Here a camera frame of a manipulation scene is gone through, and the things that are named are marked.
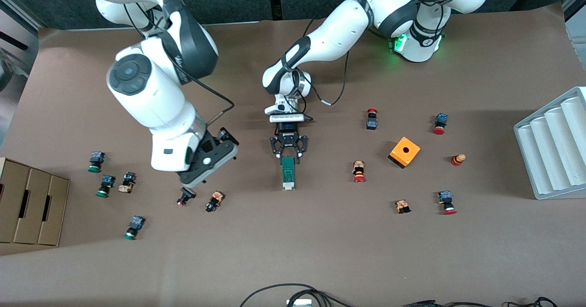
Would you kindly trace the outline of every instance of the black cable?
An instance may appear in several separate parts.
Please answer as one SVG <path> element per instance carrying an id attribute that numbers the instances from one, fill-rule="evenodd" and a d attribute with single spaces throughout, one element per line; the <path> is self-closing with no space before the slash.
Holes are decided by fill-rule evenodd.
<path id="1" fill-rule="evenodd" d="M 307 101 L 305 100 L 305 97 L 303 97 L 303 94 L 301 94 L 301 99 L 303 100 L 303 105 L 304 105 L 303 106 L 303 115 L 305 115 L 305 117 L 308 117 L 309 121 L 313 121 L 314 118 L 305 113 L 305 110 L 307 109 Z"/>
<path id="2" fill-rule="evenodd" d="M 254 291 L 253 293 L 249 294 L 249 296 L 246 297 L 246 299 L 244 301 L 242 301 L 242 303 L 240 304 L 240 307 L 242 307 L 255 294 L 258 294 L 258 292 L 262 292 L 262 291 L 269 290 L 269 289 L 272 289 L 272 288 L 278 288 L 278 287 L 281 287 L 281 286 L 302 286 L 304 288 L 308 288 L 308 289 L 315 290 L 315 288 L 313 286 L 309 286 L 307 284 L 301 284 L 301 283 L 282 283 L 282 284 L 275 284 L 275 285 L 265 286 L 264 288 L 258 289 L 256 291 Z"/>
<path id="3" fill-rule="evenodd" d="M 287 307 L 293 307 L 295 301 L 304 295 L 310 295 L 314 297 L 314 299 L 318 302 L 318 305 L 321 306 L 320 298 L 318 298 L 316 294 L 320 296 L 326 307 L 331 306 L 331 302 L 329 301 L 328 297 L 326 297 L 325 294 L 323 294 L 322 292 L 316 290 L 303 290 L 297 292 L 296 294 L 291 296 L 291 298 L 289 298 L 289 303 L 287 304 Z"/>
<path id="4" fill-rule="evenodd" d="M 335 105 L 340 100 L 340 98 L 342 97 L 342 95 L 344 94 L 344 90 L 346 89 L 346 77 L 347 77 L 347 74 L 348 74 L 348 57 L 349 57 L 349 55 L 350 55 L 350 51 L 346 52 L 346 61 L 344 62 L 344 78 L 343 78 L 343 81 L 342 81 L 342 89 L 340 90 L 340 94 L 337 96 L 337 98 L 335 99 L 335 101 L 333 101 L 331 103 L 328 102 L 328 101 L 325 101 L 324 99 L 322 99 L 322 97 L 320 96 L 320 93 L 318 93 L 318 89 L 314 86 L 314 84 L 312 82 L 310 82 L 307 79 L 307 77 L 305 77 L 305 74 L 303 73 L 303 71 L 301 71 L 301 70 L 299 71 L 301 73 L 301 76 L 303 76 L 303 78 L 305 78 L 305 80 L 309 82 L 309 86 L 311 86 L 311 88 L 314 89 L 314 92 L 315 92 L 316 96 L 318 97 L 318 99 L 320 99 L 320 101 L 322 103 L 324 103 L 324 104 L 326 104 L 328 106 Z"/>
<path id="5" fill-rule="evenodd" d="M 332 300 L 332 301 L 334 301 L 335 303 L 338 303 L 339 305 L 343 305 L 344 307 L 353 307 L 352 305 L 348 305 L 347 303 L 343 303 L 342 301 L 339 301 L 338 299 L 335 299 L 335 298 L 333 298 L 332 296 L 330 296 L 330 295 L 328 295 L 328 294 L 325 294 L 325 293 L 323 293 L 323 292 L 321 292 L 321 291 L 318 291 L 318 290 L 313 290 L 313 291 L 310 291 L 310 290 L 305 290 L 305 291 L 306 291 L 306 292 L 305 292 L 304 294 L 309 294 L 310 292 L 311 292 L 311 293 L 315 293 L 315 294 L 318 294 L 318 295 L 320 295 L 320 296 L 322 297 L 322 299 L 326 298 L 326 299 Z"/>
<path id="6" fill-rule="evenodd" d="M 481 303 L 475 303 L 475 302 L 453 302 L 453 303 L 450 303 L 450 305 L 446 305 L 446 307 L 456 307 L 456 306 L 492 307 L 489 305 L 482 305 Z"/>
<path id="7" fill-rule="evenodd" d="M 140 30 L 138 30 L 138 28 L 136 28 L 136 24 L 134 24 L 132 17 L 130 17 L 130 13 L 128 13 L 128 9 L 126 8 L 126 4 L 123 4 L 123 5 L 124 5 L 124 11 L 126 11 L 126 15 L 128 16 L 130 23 L 132 23 L 132 27 L 134 27 L 134 30 L 136 30 L 136 32 L 138 32 L 138 34 L 141 36 L 141 38 L 144 38 L 145 36 L 142 34 L 142 32 L 140 32 Z"/>
<path id="8" fill-rule="evenodd" d="M 146 19 L 149 21 L 149 23 L 151 23 L 153 25 L 153 27 L 155 28 L 159 28 L 159 23 L 161 23 L 161 21 L 163 21 L 164 16 L 161 15 L 161 17 L 159 18 L 159 20 L 157 20 L 157 23 L 154 23 L 151 18 L 149 18 L 148 14 L 142 9 L 142 7 L 140 5 L 138 5 L 138 3 L 135 3 L 138 6 L 138 9 L 140 9 L 142 11 L 142 13 L 145 15 Z"/>
<path id="9" fill-rule="evenodd" d="M 528 303 L 526 305 L 519 305 L 518 303 L 511 301 L 505 302 L 504 305 L 506 305 L 506 307 L 542 307 L 542 301 L 549 302 L 553 307 L 557 307 L 553 301 L 544 296 L 539 297 L 534 303 Z"/>
<path id="10" fill-rule="evenodd" d="M 190 74 L 188 74 L 183 68 L 180 67 L 180 65 L 178 65 L 175 61 L 173 61 L 173 59 L 171 59 L 171 57 L 169 56 L 169 54 L 167 55 L 167 58 L 169 58 L 169 61 L 171 61 L 171 63 L 173 64 L 173 66 L 175 68 L 177 68 L 179 71 L 181 71 L 181 73 L 183 73 L 187 78 L 189 78 L 190 80 L 193 80 L 194 82 L 196 82 L 197 84 L 199 84 L 199 86 L 205 88 L 208 92 L 212 93 L 214 96 L 217 96 L 218 98 L 220 98 L 220 99 L 222 99 L 222 100 L 224 100 L 224 101 L 226 101 L 226 102 L 228 102 L 230 104 L 230 106 L 228 108 L 220 111 L 220 113 L 218 113 L 218 115 L 216 115 L 212 119 L 210 119 L 206 123 L 206 126 L 211 125 L 218 118 L 222 117 L 222 115 L 224 115 L 225 113 L 227 113 L 230 109 L 232 109 L 235 106 L 235 104 L 232 102 L 232 100 L 228 99 L 227 97 L 225 97 L 220 92 L 217 92 L 213 88 L 207 86 L 206 84 L 203 84 L 203 82 L 201 82 L 197 78 L 195 78 L 195 77 L 191 76 Z"/>
<path id="11" fill-rule="evenodd" d="M 314 17 L 311 18 L 311 21 L 307 24 L 307 27 L 305 28 L 305 32 L 303 32 L 303 36 L 305 36 L 305 34 L 307 34 L 307 31 L 309 30 L 309 27 L 311 26 L 312 23 L 314 23 L 315 19 L 318 17 L 318 15 L 320 15 L 320 12 L 322 11 L 322 9 L 324 9 L 324 7 L 326 7 L 326 5 L 331 2 L 331 0 L 327 0 L 322 7 L 320 7 L 320 9 L 318 9 L 318 11 L 314 14 Z"/>
<path id="12" fill-rule="evenodd" d="M 438 30 L 440 29 L 440 24 L 444 20 L 444 5 L 440 5 L 439 8 L 441 9 L 441 14 L 439 15 L 438 25 L 437 25 L 437 27 L 435 27 L 434 38 L 437 38 L 437 36 L 438 36 Z"/>
<path id="13" fill-rule="evenodd" d="M 385 36 L 383 36 L 383 35 L 379 34 L 378 32 L 375 32 L 375 31 L 374 31 L 373 29 L 371 29 L 371 28 L 368 28 L 368 32 L 370 32 L 371 34 L 373 34 L 373 35 L 375 35 L 375 36 L 377 36 L 377 37 L 384 38 L 384 39 L 388 39 L 388 38 L 386 38 Z"/>

